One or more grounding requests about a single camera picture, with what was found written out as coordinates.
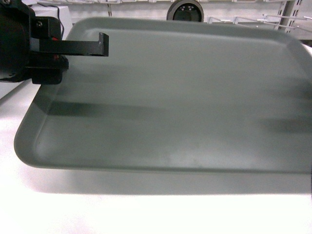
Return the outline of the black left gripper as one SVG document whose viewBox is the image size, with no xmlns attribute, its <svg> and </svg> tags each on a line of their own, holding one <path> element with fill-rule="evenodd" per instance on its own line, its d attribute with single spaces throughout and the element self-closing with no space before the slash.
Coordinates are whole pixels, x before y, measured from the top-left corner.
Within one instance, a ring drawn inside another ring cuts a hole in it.
<svg viewBox="0 0 312 234">
<path fill-rule="evenodd" d="M 98 41 L 62 40 L 64 27 L 59 18 L 38 17 L 20 0 L 0 2 L 0 80 L 56 85 L 69 67 L 71 56 L 109 56 L 109 36 L 99 33 Z M 38 46 L 31 40 L 38 41 Z"/>
</svg>

